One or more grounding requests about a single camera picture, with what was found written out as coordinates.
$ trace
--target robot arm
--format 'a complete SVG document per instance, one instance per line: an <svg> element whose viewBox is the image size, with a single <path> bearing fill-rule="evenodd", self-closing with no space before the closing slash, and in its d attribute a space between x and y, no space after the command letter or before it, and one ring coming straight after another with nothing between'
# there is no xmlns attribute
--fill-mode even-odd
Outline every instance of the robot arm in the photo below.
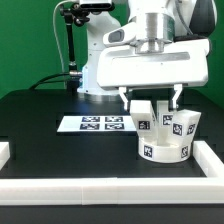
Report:
<svg viewBox="0 0 224 224"><path fill-rule="evenodd" d="M98 83L122 91L174 87L175 110L181 86L203 86L208 80L214 1L129 0L129 7L129 23L104 36L107 49L99 60Z"/></svg>

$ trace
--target black tabletop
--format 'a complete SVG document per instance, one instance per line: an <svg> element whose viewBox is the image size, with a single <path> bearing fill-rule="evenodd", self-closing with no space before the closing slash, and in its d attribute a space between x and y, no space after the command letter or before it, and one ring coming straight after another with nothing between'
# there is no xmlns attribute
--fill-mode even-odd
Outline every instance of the black tabletop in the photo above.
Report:
<svg viewBox="0 0 224 224"><path fill-rule="evenodd" d="M155 104L156 100L167 100L168 95L168 90L136 91L132 93L132 98L151 100ZM195 140L205 140L223 160L223 109L190 89L186 89L181 96L181 108L202 112ZM9 93L0 100L0 141L10 142L11 157L0 171L0 178L204 178L192 156L185 162L174 164L160 164L142 159L137 152L138 137L135 132L59 134L57 128L64 115L100 116L128 113L123 110L121 102L91 102L79 99L76 94L65 90L20 90ZM150 220L154 220L154 223L163 223L161 220L166 220L166 217L170 220L166 223L171 223L171 220L177 221L172 223L188 223L182 220L182 217L188 214L188 210L193 212L191 215L196 219L210 223L208 220L211 219L208 219L207 214L216 218L220 216L221 220L224 206L1 207L0 220L4 217L3 220L11 220L8 223L13 223L15 219L6 215L7 209L20 217L21 222L17 223L28 223L25 218L21 218L21 214L25 216L28 211L32 222L40 223L34 218L36 209L43 217L41 223L53 223L45 214L46 209L49 214L56 217L59 215L58 212L61 212L63 218L58 217L58 222L54 223L61 223L62 220L67 220L65 223L72 223L72 220L87 223L91 222L91 219L97 220L93 223L124 223L125 219L129 223L148 223Z"/></svg>

